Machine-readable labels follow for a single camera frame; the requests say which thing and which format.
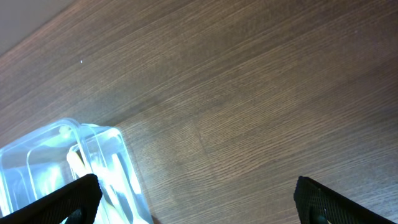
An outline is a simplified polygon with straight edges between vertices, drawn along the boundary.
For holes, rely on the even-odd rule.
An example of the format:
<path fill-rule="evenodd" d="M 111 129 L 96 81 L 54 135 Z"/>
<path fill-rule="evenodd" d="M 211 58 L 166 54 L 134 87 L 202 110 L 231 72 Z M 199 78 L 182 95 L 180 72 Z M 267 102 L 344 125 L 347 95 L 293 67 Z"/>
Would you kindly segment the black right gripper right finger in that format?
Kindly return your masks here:
<path fill-rule="evenodd" d="M 294 202 L 304 224 L 394 224 L 309 177 L 298 178 Z"/>

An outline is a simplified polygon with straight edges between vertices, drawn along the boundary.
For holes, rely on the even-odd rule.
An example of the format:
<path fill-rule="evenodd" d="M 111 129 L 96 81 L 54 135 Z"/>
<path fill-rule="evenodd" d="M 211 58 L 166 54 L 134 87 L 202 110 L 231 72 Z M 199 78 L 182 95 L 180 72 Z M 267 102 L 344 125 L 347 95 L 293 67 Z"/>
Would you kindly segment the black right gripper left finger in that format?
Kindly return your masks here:
<path fill-rule="evenodd" d="M 1 224 L 61 222 L 92 224 L 102 195 L 97 176 L 87 174 L 36 202 L 2 217 Z"/>

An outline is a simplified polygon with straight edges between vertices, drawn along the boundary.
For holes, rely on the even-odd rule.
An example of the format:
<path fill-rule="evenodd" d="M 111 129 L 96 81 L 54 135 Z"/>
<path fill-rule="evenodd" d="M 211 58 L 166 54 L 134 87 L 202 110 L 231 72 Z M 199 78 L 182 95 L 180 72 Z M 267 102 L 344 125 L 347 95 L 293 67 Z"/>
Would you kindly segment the yellow plastic spoon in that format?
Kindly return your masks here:
<path fill-rule="evenodd" d="M 67 162 L 72 169 L 73 173 L 78 177 L 83 177 L 89 174 L 82 159 L 75 151 L 70 151 L 67 154 Z"/>

